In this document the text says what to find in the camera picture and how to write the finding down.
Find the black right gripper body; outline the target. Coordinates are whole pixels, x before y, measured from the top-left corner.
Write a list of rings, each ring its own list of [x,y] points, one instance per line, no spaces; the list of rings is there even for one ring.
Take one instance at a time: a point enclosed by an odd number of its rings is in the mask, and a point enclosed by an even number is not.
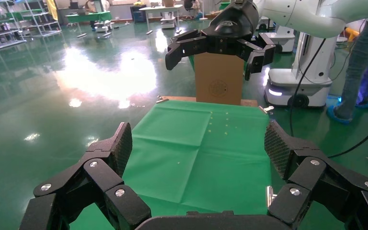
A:
[[[248,58],[258,21],[259,13],[251,0],[232,2],[202,30],[206,51]]]

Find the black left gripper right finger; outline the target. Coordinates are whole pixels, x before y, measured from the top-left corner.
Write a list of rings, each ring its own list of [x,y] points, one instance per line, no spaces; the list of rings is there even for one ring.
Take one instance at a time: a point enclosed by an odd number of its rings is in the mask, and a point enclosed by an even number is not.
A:
[[[264,149],[285,182],[268,195],[268,214],[295,230],[311,204],[322,204],[347,230],[368,230],[368,177],[328,158],[313,142],[287,134],[270,120]]]

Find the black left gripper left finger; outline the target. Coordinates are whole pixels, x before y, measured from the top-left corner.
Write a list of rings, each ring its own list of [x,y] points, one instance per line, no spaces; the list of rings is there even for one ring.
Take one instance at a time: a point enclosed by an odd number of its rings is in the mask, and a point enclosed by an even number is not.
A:
[[[74,165],[34,189],[20,229],[68,230],[91,204],[116,230],[134,230],[150,219],[150,207],[122,178],[132,147],[126,122],[112,137],[91,144]]]

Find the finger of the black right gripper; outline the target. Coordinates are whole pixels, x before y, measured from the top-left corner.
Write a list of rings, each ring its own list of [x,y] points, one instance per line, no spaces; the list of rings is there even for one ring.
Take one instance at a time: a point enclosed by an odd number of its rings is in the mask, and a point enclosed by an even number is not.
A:
[[[254,73],[260,73],[263,66],[273,62],[276,45],[266,33],[259,33],[251,42],[242,43],[242,59],[245,61],[244,79],[250,80]]]
[[[172,70],[184,57],[193,56],[207,51],[207,37],[197,30],[187,31],[172,38],[167,47],[165,66]]]

